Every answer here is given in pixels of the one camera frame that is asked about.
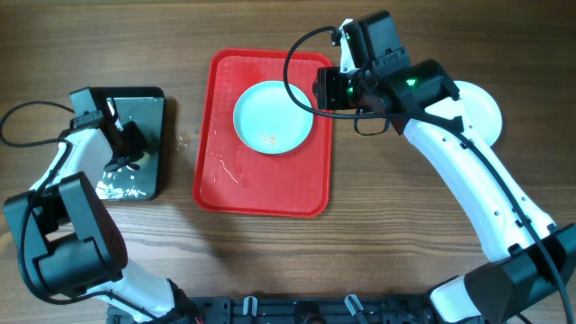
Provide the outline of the light blue stained plate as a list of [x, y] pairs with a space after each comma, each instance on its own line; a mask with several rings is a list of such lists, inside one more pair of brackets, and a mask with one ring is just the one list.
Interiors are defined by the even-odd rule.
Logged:
[[233, 125], [250, 149], [267, 155], [287, 153], [311, 133], [313, 114], [303, 110], [287, 93], [284, 82], [252, 85], [237, 100]]

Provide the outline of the green and yellow sponge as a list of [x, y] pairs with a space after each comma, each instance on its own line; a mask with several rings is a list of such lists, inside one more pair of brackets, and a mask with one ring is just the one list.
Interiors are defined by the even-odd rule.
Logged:
[[139, 157], [132, 158], [127, 165], [129, 170], [141, 170], [151, 159], [151, 155], [144, 151]]

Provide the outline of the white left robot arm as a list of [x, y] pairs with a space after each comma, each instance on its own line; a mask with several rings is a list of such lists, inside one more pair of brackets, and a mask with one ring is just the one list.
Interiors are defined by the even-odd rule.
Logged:
[[203, 315], [173, 281], [130, 261], [120, 230], [96, 193], [105, 167], [131, 150], [114, 124], [73, 127], [41, 180], [4, 203], [29, 292], [53, 305], [90, 299], [137, 323], [200, 323]]

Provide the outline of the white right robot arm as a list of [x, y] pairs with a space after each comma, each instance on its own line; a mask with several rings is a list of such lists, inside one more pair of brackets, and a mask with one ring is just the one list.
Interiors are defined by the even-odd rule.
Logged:
[[567, 283], [575, 228], [559, 228], [491, 150], [501, 122], [488, 93], [453, 80], [434, 60], [375, 75], [322, 67], [313, 92], [321, 115], [384, 119], [431, 163], [469, 218], [487, 263], [432, 288], [430, 315], [444, 323], [502, 323], [558, 294], [573, 322]]

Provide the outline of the white stained plate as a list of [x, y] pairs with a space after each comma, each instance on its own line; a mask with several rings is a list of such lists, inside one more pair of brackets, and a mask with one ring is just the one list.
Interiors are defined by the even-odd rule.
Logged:
[[454, 115], [462, 115], [465, 132], [475, 131], [482, 147], [490, 148], [499, 138], [503, 120], [495, 99], [483, 88], [456, 80], [459, 99], [454, 103]]

